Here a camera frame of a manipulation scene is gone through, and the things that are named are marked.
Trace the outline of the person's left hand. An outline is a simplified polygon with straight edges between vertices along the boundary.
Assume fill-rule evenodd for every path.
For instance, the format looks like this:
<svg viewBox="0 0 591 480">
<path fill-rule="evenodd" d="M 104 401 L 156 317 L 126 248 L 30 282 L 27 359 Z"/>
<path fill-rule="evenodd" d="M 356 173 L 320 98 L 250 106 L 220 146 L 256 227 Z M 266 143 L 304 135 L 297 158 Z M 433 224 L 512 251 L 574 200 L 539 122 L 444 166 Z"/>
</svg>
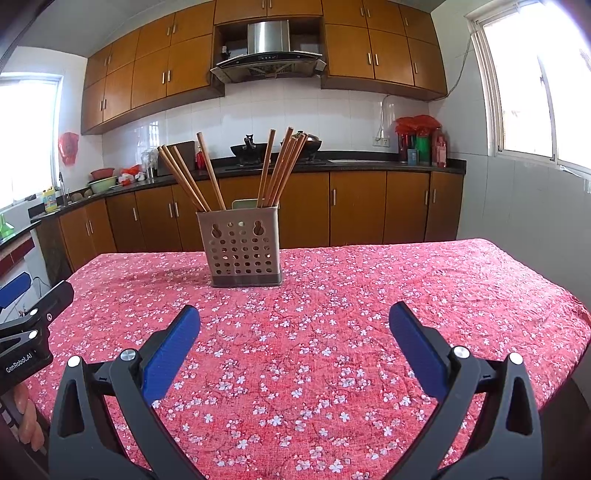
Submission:
<svg viewBox="0 0 591 480">
<path fill-rule="evenodd" d="M 18 437 L 22 444 L 29 445 L 37 452 L 44 445 L 44 435 L 37 420 L 37 410 L 29 398 L 29 390 L 25 383 L 18 384 L 13 389 L 13 400 L 17 411 L 22 415 L 18 428 Z"/>
</svg>

